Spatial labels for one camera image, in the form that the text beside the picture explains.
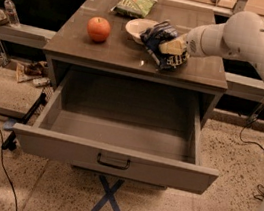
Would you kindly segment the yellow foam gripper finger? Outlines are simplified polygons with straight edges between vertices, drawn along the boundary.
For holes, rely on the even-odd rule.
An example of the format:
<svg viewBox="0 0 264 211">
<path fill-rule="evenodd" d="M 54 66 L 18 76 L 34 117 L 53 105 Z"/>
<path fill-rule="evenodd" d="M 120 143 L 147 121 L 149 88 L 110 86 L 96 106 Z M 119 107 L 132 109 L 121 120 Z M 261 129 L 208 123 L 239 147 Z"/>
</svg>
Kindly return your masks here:
<svg viewBox="0 0 264 211">
<path fill-rule="evenodd" d="M 159 50 L 161 53 L 167 55 L 182 55 L 186 50 L 186 41 L 182 38 L 175 38 L 169 42 L 163 42 L 159 44 Z"/>
</svg>

